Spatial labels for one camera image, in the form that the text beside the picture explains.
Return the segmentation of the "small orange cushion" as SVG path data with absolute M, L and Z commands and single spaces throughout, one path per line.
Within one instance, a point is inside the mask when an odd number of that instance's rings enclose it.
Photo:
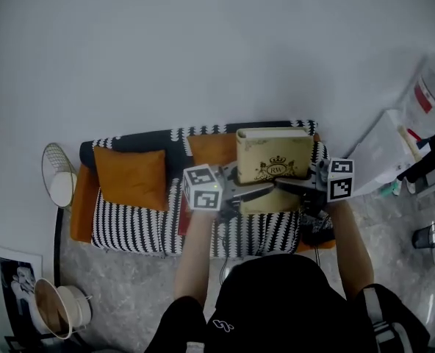
M 105 201 L 168 210 L 165 151 L 119 152 L 97 146 L 94 157 Z

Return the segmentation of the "person's left forearm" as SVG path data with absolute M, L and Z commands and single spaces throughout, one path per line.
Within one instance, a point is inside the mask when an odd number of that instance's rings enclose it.
M 209 284 L 210 245 L 215 211 L 195 210 L 191 215 L 174 282 L 174 299 L 188 296 L 204 308 Z

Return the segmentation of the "grey fuzzy blanket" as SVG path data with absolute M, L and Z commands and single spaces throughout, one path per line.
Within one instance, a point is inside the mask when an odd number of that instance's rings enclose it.
M 331 218 L 325 211 L 316 217 L 302 214 L 300 220 L 302 241 L 309 246 L 319 246 L 334 239 Z

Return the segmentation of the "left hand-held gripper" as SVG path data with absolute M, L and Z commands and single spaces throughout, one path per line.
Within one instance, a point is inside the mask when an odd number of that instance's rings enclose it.
M 273 191 L 272 182 L 236 185 L 237 164 L 197 165 L 183 170 L 184 195 L 192 211 L 218 212 L 221 218 L 240 213 L 249 202 Z

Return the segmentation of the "beige stick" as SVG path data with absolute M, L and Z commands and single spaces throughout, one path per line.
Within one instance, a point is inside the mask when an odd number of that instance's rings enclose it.
M 418 163 L 421 161 L 422 156 L 419 152 L 419 149 L 417 147 L 417 142 L 415 139 L 411 138 L 411 135 L 408 133 L 408 130 L 403 125 L 398 126 L 398 133 L 402 137 L 402 139 L 405 141 L 406 145 L 409 147 L 409 151 L 414 158 L 414 161 Z

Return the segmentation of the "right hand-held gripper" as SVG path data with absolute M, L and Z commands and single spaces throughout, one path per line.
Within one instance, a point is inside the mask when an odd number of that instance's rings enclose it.
M 353 193 L 353 161 L 323 159 L 309 179 L 275 178 L 275 186 L 291 194 L 303 194 L 305 214 L 318 217 L 328 203 L 349 199 Z

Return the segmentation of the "person's black shirt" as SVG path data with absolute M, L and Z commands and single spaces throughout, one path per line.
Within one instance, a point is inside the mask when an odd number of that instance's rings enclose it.
M 276 254 L 236 265 L 206 318 L 185 296 L 145 353 L 427 353 L 430 335 L 389 289 L 342 298 L 312 260 Z

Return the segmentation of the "black mesh waste bin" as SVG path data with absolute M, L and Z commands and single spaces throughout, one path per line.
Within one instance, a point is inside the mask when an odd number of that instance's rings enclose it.
M 422 229 L 414 232 L 412 245 L 416 249 L 434 249 L 435 248 L 435 222 L 432 222 Z

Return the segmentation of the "large orange cushion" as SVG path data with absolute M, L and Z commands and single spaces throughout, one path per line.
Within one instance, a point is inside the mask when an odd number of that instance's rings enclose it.
M 237 160 L 237 139 L 233 133 L 189 136 L 194 165 L 227 165 Z

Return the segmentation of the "person's right forearm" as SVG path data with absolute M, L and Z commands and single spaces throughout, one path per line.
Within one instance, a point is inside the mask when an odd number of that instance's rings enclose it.
M 328 204 L 337 250 L 337 264 L 347 299 L 374 283 L 374 271 L 353 211 L 346 201 Z

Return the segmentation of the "beige gold-printed book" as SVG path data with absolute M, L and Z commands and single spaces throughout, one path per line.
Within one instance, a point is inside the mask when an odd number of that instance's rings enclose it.
M 270 182 L 277 177 L 307 178 L 314 138 L 304 128 L 238 129 L 237 173 L 241 184 Z M 280 189 L 243 202 L 244 215 L 295 212 L 300 197 Z

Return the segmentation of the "white water dispenser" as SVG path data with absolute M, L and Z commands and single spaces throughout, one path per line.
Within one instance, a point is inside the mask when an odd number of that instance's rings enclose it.
M 372 193 L 389 184 L 416 163 L 398 133 L 399 125 L 402 125 L 400 111 L 385 110 L 348 156 L 354 161 L 354 196 Z M 416 142 L 423 158 L 430 146 Z

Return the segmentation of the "small teal object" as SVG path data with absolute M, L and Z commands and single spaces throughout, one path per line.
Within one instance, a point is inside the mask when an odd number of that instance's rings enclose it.
M 394 196 L 399 196 L 401 188 L 402 188 L 402 182 L 396 179 L 382 187 L 382 189 L 380 190 L 380 196 L 388 196 L 389 194 L 392 194 Z

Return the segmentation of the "round wooden side table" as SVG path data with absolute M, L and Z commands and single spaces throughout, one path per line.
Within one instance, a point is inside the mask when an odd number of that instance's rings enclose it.
M 91 296 L 73 285 L 55 286 L 41 278 L 35 283 L 35 304 L 48 330 L 61 340 L 85 329 L 92 318 Z

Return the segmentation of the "black white framed picture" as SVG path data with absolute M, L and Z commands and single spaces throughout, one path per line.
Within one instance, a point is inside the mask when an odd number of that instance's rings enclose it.
M 0 247 L 0 352 L 8 350 L 7 336 L 31 341 L 47 332 L 35 306 L 41 269 L 41 256 Z

